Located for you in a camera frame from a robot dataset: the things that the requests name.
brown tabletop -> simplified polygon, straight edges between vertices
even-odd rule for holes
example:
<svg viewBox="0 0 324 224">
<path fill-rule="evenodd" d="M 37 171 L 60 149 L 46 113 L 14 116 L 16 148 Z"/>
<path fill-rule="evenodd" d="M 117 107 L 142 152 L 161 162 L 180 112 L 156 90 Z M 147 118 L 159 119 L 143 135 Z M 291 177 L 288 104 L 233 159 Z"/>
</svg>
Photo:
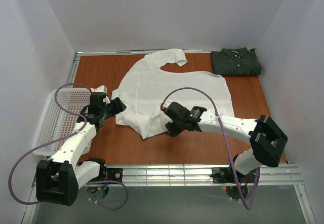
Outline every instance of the brown tabletop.
<svg viewBox="0 0 324 224">
<path fill-rule="evenodd" d="M 75 82 L 97 88 L 108 87 L 108 95 L 118 88 L 125 74 L 144 55 L 82 56 Z M 167 64 L 169 72 L 212 71 L 210 54 L 186 54 L 188 63 L 182 67 Z M 225 77 L 231 93 L 235 116 L 259 118 L 271 115 L 259 78 Z M 240 140 L 230 138 L 233 156 L 250 148 Z M 115 118 L 107 119 L 104 127 L 92 141 L 90 152 L 81 156 L 106 160 L 107 164 L 227 164 L 228 153 L 222 135 L 184 131 L 172 138 L 163 133 L 145 140 L 129 126 L 115 124 Z"/>
</svg>

folded green garment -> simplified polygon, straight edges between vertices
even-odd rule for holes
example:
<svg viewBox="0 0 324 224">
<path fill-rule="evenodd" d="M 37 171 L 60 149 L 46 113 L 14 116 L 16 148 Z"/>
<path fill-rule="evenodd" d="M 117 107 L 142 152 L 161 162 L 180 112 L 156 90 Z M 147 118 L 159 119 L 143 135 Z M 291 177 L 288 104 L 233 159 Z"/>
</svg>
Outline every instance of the folded green garment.
<svg viewBox="0 0 324 224">
<path fill-rule="evenodd" d="M 257 76 L 261 74 L 261 64 L 258 62 L 255 49 L 247 48 L 222 49 L 221 52 L 211 52 L 214 74 L 222 76 Z"/>
</svg>

white t-shirt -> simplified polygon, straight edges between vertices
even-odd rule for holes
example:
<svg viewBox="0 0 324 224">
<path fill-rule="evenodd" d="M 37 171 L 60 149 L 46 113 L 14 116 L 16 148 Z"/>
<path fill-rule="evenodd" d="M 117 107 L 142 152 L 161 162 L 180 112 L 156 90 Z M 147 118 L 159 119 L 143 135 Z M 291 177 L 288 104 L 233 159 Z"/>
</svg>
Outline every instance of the white t-shirt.
<svg viewBox="0 0 324 224">
<path fill-rule="evenodd" d="M 165 97 L 180 87 L 194 87 L 207 93 L 215 102 L 219 114 L 234 116 L 231 95 L 226 81 L 207 71 L 188 73 L 166 72 L 160 68 L 167 63 L 183 66 L 188 61 L 181 49 L 168 49 L 145 55 L 134 64 L 114 90 L 112 98 L 119 97 L 127 109 L 116 115 L 116 124 L 129 125 L 142 138 L 166 132 L 170 121 L 161 110 Z M 168 98 L 191 110 L 194 106 L 214 111 L 211 102 L 201 93 L 181 90 Z"/>
</svg>

white robotic arm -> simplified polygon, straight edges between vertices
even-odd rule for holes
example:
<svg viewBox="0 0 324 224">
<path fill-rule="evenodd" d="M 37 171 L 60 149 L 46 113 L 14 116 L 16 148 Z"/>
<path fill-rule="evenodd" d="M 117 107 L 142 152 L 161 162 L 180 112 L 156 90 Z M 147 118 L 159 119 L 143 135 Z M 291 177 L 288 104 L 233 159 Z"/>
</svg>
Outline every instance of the white robotic arm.
<svg viewBox="0 0 324 224">
<path fill-rule="evenodd" d="M 126 106 L 117 97 L 110 101 L 107 88 L 92 89 L 90 104 L 83 108 L 74 128 L 77 134 L 68 138 L 62 147 L 48 160 L 41 160 L 36 169 L 36 197 L 40 201 L 71 205 L 78 190 L 91 179 L 105 180 L 107 173 L 105 161 L 99 158 L 77 165 L 80 156 L 88 152 L 92 139 L 104 121 L 124 111 Z"/>
<path fill-rule="evenodd" d="M 218 117 L 203 107 L 188 110 L 176 102 L 167 102 L 162 111 L 173 121 L 166 124 L 173 137 L 183 130 L 215 132 L 222 134 Z M 260 119 L 239 119 L 220 116 L 228 136 L 250 143 L 252 148 L 234 157 L 234 166 L 240 176 L 245 176 L 261 165 L 277 167 L 287 143 L 287 136 L 268 116 Z"/>
</svg>

perforated basket wall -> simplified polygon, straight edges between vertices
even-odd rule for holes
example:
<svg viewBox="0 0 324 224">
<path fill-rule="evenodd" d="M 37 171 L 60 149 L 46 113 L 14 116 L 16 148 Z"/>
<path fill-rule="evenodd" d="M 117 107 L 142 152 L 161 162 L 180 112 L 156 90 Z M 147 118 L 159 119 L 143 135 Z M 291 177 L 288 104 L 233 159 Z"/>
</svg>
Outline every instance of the perforated basket wall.
<svg viewBox="0 0 324 224">
<path fill-rule="evenodd" d="M 37 129 L 33 148 L 54 139 L 70 134 L 75 126 L 77 116 L 61 110 L 54 100 L 53 91 L 47 101 L 46 109 Z M 61 89 L 57 96 L 58 102 L 67 110 L 80 113 L 82 108 L 90 103 L 90 92 L 85 88 Z M 44 146 L 34 153 L 42 156 L 52 156 L 60 149 L 65 140 Z"/>
</svg>

